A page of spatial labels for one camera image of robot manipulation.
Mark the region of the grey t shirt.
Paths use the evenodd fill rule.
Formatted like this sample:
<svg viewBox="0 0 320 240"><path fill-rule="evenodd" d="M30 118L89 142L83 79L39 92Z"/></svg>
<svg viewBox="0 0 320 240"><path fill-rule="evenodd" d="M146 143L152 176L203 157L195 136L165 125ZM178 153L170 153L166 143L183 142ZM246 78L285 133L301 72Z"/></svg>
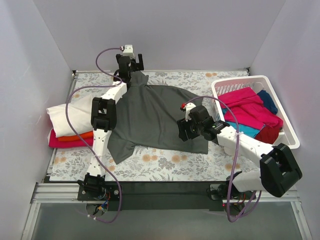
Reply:
<svg viewBox="0 0 320 240"><path fill-rule="evenodd" d="M116 104L116 127L107 143L114 162L129 158L136 146L207 154L207 140L197 137L184 142L177 125L185 117L182 103L194 99L199 106L203 100L179 87L149 85L148 80L142 72L134 72L127 93Z"/></svg>

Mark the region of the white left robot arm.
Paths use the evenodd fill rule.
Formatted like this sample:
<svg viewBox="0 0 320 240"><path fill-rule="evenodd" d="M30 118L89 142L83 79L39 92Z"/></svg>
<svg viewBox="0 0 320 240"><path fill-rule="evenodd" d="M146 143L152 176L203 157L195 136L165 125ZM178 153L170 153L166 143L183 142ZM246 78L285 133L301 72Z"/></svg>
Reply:
<svg viewBox="0 0 320 240"><path fill-rule="evenodd" d="M113 83L110 89L101 97L95 97L91 104L90 123L93 128L92 157L90 159L84 180L77 183L86 195L95 200L101 200L106 196L107 187L105 177L106 168L102 164L102 156L105 154L106 144L112 130L117 124L116 104L127 92L133 72L143 71L143 55L139 53L135 57L130 51L116 55L118 69L115 71Z"/></svg>

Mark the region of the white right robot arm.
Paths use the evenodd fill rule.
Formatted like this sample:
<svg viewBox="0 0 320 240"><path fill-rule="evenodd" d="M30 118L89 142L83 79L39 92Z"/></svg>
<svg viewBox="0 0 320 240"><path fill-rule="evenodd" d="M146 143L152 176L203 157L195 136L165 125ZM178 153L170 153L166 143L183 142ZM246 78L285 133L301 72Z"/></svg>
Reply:
<svg viewBox="0 0 320 240"><path fill-rule="evenodd" d="M284 143L272 145L260 142L224 121L214 121L203 105L183 104L185 117L177 121L179 138L184 142L202 136L252 161L259 170L236 173L228 180L227 195L237 199L247 191L266 191L274 197L282 197L302 177L303 173L291 151Z"/></svg>

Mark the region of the floral patterned table mat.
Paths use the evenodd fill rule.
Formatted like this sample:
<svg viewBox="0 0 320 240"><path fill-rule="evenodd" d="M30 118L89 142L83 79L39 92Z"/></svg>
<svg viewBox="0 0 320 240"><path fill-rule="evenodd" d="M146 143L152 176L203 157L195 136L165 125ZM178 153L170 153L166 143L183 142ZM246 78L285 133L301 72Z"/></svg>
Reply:
<svg viewBox="0 0 320 240"><path fill-rule="evenodd" d="M146 71L151 85L168 85L186 89L199 96L211 96L212 82L229 77L244 77L242 71ZM82 180L92 153L87 147L59 148L48 169L51 182ZM115 164L110 153L103 164L119 181L224 181L230 175L233 157L212 142L208 154L163 150L136 146L132 156Z"/></svg>

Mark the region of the pink t shirt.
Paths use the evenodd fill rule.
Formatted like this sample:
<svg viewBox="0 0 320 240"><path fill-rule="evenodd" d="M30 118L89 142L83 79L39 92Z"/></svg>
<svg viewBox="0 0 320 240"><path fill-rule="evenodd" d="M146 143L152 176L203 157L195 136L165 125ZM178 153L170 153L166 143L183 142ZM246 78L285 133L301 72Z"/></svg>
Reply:
<svg viewBox="0 0 320 240"><path fill-rule="evenodd" d="M250 88L245 87L222 94L218 97L222 101L222 109L230 110L224 114L226 122L238 122L241 125L261 130L263 127L280 129L283 120L271 113L261 98Z"/></svg>

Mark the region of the teal t shirt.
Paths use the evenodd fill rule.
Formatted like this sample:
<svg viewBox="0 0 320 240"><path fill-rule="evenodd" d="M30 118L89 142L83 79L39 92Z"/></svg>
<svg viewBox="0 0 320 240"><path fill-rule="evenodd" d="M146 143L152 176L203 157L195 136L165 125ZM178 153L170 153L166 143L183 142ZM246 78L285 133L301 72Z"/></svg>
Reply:
<svg viewBox="0 0 320 240"><path fill-rule="evenodd" d="M232 116L229 110L227 110L226 108L222 108L224 121L236 129L237 128L237 124L235 121L235 118L236 118L238 122L238 130L240 132L243 132L249 137L255 138L256 135L264 128L264 125L261 125L258 128L253 127L253 125L249 123L250 120L247 120L245 115L242 112L237 112L235 110L236 109L232 110L232 113L234 115Z"/></svg>

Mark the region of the folded white t shirt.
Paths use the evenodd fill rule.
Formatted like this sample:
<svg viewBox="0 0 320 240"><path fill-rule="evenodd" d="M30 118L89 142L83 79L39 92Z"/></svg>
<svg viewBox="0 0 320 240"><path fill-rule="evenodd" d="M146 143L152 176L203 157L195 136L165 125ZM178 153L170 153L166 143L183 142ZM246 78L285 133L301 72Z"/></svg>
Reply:
<svg viewBox="0 0 320 240"><path fill-rule="evenodd" d="M93 98L92 95L87 95L68 104L68 119L78 134L84 134L93 130L91 125ZM66 104L49 107L46 111L57 138L76 135L67 121Z"/></svg>

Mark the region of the dark red t shirt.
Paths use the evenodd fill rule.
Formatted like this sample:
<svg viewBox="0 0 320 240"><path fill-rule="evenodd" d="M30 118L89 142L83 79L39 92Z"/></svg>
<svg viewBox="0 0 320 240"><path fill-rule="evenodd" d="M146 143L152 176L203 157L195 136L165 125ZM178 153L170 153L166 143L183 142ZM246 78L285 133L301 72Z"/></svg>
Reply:
<svg viewBox="0 0 320 240"><path fill-rule="evenodd" d="M265 126L256 136L255 139L267 143L267 144L273 144L278 136L279 136L280 129L277 127L269 127Z"/></svg>

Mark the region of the navy blue t shirt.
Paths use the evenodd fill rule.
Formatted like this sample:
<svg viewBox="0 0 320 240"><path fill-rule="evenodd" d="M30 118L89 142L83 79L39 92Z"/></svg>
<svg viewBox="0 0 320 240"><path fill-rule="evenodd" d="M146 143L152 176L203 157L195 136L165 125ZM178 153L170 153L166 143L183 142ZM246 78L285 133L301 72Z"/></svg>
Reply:
<svg viewBox="0 0 320 240"><path fill-rule="evenodd" d="M262 100L264 107L268 109L272 114L277 115L278 108L276 107L270 94L265 90L261 90L260 92L257 93L257 95Z"/></svg>

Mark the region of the folded orange t shirt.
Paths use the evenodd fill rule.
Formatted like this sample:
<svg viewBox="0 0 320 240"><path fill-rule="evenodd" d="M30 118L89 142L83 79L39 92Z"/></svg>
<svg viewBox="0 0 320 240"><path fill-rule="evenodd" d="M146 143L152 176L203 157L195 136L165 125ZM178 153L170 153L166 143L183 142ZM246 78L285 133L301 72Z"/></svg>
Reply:
<svg viewBox="0 0 320 240"><path fill-rule="evenodd" d="M79 136L77 135L61 136L61 137L58 137L57 139L59 142L73 142L73 141L80 140L80 138L89 139L89 138L92 138L93 136L94 136L93 131L89 131L89 132L82 133Z"/></svg>

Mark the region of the white plastic laundry basket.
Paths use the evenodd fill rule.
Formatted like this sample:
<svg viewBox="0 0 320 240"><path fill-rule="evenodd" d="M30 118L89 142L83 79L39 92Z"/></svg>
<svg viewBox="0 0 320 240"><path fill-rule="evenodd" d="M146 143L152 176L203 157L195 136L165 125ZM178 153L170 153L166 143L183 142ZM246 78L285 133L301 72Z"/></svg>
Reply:
<svg viewBox="0 0 320 240"><path fill-rule="evenodd" d="M215 80L211 84L213 96L216 98L222 94L236 91L245 87L251 87L255 93L265 90L275 103L275 106L278 109L277 116L283 120L283 127L279 132L275 144L284 143L292 150L299 148L300 141L297 137L297 134L268 77L264 75L228 77Z"/></svg>

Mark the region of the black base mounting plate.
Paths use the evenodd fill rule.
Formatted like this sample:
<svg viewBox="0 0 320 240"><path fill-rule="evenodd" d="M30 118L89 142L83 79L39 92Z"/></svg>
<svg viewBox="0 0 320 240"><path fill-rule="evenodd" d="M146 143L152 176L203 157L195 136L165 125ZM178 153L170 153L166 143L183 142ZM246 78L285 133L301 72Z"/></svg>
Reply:
<svg viewBox="0 0 320 240"><path fill-rule="evenodd" d="M78 201L106 204L110 211L210 210L223 211L227 181L114 181L78 180Z"/></svg>

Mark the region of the folded magenta t shirt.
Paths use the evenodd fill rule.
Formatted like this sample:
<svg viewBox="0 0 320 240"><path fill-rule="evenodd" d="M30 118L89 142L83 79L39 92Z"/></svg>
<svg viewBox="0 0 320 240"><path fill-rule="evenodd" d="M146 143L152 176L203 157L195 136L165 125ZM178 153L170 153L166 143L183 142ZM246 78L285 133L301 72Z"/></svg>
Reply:
<svg viewBox="0 0 320 240"><path fill-rule="evenodd" d="M84 139L84 141L89 145L93 146L94 137ZM77 147L86 147L87 145L80 139L77 141L58 141L55 131L52 129L48 135L48 146L51 148L77 148Z"/></svg>

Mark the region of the aluminium frame rail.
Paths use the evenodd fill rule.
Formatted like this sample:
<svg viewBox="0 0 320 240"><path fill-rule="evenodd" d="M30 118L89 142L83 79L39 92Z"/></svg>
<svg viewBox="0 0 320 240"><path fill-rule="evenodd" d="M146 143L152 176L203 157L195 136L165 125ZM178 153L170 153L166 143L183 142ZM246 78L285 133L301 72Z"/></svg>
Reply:
<svg viewBox="0 0 320 240"><path fill-rule="evenodd" d="M22 240L31 240L42 204L76 203L77 185L71 181L49 181L57 149L53 149L44 177L35 184L27 219L22 231Z"/></svg>

